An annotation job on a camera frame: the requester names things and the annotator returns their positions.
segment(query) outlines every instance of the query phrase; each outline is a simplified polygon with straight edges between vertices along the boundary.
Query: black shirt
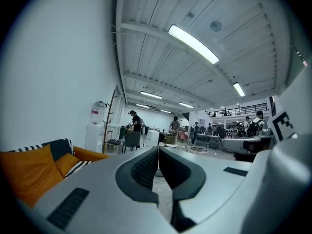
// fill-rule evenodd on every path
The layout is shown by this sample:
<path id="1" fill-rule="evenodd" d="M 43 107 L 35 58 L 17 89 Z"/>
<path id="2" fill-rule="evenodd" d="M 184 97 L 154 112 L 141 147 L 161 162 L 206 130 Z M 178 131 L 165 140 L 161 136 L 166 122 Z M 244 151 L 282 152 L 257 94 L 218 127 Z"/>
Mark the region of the black shirt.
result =
<path id="1" fill-rule="evenodd" d="M 135 115 L 132 118 L 132 123 L 135 123 L 137 121 L 137 125 L 133 126 L 133 132 L 141 132 L 141 119 L 139 116 Z"/>

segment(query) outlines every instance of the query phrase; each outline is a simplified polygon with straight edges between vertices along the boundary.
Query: black and white pillow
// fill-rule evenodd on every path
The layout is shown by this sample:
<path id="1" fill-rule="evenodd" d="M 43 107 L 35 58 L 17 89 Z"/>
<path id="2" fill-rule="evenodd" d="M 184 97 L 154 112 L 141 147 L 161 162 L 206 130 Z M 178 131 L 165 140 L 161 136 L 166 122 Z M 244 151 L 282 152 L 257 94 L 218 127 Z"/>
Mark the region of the black and white pillow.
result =
<path id="1" fill-rule="evenodd" d="M 75 155 L 74 146 L 70 139 L 63 138 L 54 141 L 50 141 L 43 144 L 28 146 L 24 148 L 18 148 L 16 150 L 12 150 L 10 152 L 27 152 L 30 150 L 35 150 L 50 144 L 51 154 L 54 161 L 57 161 L 59 158 L 63 157 L 65 154 Z"/>
<path id="2" fill-rule="evenodd" d="M 81 168 L 85 167 L 86 165 L 91 164 L 93 161 L 79 161 L 76 165 L 74 165 L 72 167 L 72 169 L 70 169 L 68 171 L 68 173 L 64 176 L 64 179 L 68 178 L 69 176 L 73 175 L 74 173 L 76 173 L 77 171 L 79 171 Z"/>

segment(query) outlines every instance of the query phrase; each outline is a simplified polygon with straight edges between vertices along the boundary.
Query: backpack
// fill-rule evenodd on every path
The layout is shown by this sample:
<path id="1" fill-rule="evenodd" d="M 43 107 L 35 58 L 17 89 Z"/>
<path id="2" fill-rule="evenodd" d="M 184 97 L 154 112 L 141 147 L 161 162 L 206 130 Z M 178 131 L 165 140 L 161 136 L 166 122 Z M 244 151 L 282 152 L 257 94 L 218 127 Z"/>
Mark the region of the backpack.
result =
<path id="1" fill-rule="evenodd" d="M 250 124 L 250 126 L 249 126 L 249 136 L 256 136 L 257 135 L 257 133 L 260 130 L 259 122 L 261 122 L 261 120 L 258 121 L 257 123 L 256 122 L 252 122 Z"/>

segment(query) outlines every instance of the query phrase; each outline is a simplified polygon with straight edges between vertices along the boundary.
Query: striped cushion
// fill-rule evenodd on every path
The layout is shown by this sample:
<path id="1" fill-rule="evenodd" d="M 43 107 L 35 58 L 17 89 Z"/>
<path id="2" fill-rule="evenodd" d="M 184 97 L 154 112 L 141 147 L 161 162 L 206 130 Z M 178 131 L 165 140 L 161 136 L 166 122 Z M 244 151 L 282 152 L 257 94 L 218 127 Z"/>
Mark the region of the striped cushion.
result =
<path id="1" fill-rule="evenodd" d="M 93 161 L 79 161 L 76 165 L 72 167 L 65 175 L 64 179 L 68 178 L 69 176 L 73 175 L 75 172 L 79 171 L 82 167 L 85 167 L 88 164 L 91 164 Z"/>

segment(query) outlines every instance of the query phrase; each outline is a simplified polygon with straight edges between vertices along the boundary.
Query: railing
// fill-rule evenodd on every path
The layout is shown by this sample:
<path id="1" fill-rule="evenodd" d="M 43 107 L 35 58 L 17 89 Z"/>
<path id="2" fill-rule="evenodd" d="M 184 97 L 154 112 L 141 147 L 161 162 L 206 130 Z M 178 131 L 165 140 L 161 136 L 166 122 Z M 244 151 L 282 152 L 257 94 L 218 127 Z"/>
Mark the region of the railing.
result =
<path id="1" fill-rule="evenodd" d="M 239 108 L 233 108 L 233 109 L 227 109 L 224 108 L 223 110 L 219 111 L 211 111 L 206 113 L 210 117 L 222 117 L 222 116 L 237 116 L 237 115 L 243 115 L 243 114 L 255 114 L 257 111 L 267 111 L 268 106 L 266 103 L 258 104 L 258 105 L 252 105 L 248 107 L 239 107 Z"/>

